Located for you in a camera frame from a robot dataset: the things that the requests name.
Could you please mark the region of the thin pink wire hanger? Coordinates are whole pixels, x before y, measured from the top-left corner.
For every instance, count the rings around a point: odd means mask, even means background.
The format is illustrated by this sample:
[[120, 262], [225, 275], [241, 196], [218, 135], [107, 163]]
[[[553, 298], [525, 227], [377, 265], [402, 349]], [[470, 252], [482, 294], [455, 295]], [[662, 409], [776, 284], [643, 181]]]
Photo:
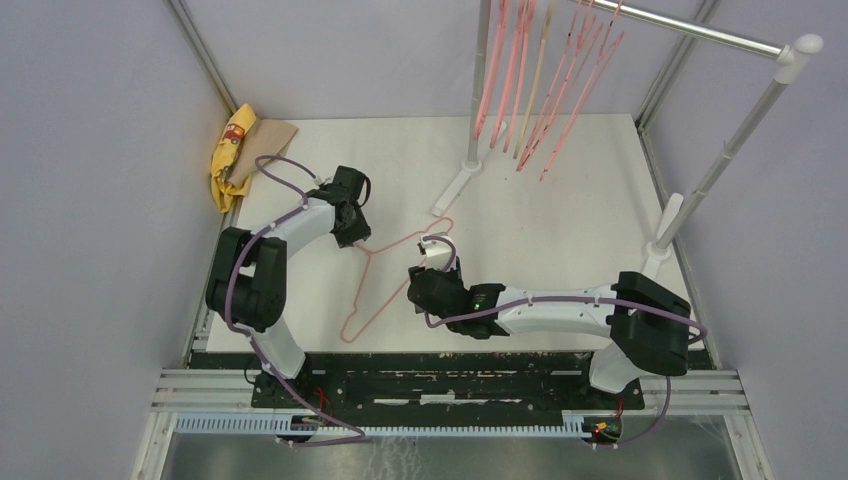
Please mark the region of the thin pink wire hanger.
[[351, 308], [339, 329], [339, 339], [345, 345], [356, 344], [371, 327], [390, 309], [408, 285], [408, 278], [393, 270], [391, 261], [395, 256], [404, 259], [403, 249], [412, 246], [421, 236], [435, 233], [445, 227], [450, 233], [456, 222], [449, 216], [441, 216], [426, 227], [414, 230], [384, 246], [359, 242], [358, 252], [364, 257], [364, 266]]

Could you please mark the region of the thick pink plastic hanger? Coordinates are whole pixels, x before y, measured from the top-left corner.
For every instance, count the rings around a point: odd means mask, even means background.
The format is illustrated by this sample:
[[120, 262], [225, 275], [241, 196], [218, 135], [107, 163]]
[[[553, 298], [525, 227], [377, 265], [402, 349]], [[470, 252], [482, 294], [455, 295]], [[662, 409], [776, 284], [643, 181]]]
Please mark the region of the thick pink plastic hanger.
[[497, 81], [500, 61], [505, 41], [507, 24], [510, 16], [511, 1], [500, 0], [498, 2], [498, 17], [495, 37], [490, 54], [486, 60], [486, 76], [483, 84], [480, 104], [475, 121], [475, 139], [479, 139], [488, 115], [494, 88]]

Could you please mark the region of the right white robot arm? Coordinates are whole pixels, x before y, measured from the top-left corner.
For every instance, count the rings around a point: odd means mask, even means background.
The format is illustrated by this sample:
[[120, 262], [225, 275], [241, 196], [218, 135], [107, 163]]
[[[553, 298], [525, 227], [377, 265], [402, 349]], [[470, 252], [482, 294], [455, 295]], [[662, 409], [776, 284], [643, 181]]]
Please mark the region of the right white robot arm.
[[408, 270], [407, 298], [430, 328], [475, 340], [530, 333], [581, 334], [609, 340], [577, 382], [580, 400], [602, 408], [636, 378], [681, 377], [689, 346], [703, 331], [690, 303], [649, 277], [623, 271], [616, 282], [567, 291], [532, 291], [501, 283], [467, 287], [460, 270]]

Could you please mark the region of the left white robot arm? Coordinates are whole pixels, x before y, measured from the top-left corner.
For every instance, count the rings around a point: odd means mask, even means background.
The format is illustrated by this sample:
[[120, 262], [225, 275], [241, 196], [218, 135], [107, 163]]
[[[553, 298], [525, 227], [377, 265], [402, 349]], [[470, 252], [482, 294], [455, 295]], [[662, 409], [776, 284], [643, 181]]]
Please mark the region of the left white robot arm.
[[285, 323], [288, 260], [309, 243], [331, 235], [341, 249], [372, 233], [362, 206], [371, 180], [363, 172], [339, 166], [328, 180], [304, 191], [261, 167], [270, 179], [293, 190], [298, 202], [259, 229], [228, 227], [219, 236], [205, 290], [205, 303], [227, 328], [244, 336], [261, 368], [277, 380], [278, 396], [293, 407], [313, 397], [313, 378], [303, 373], [307, 354]]

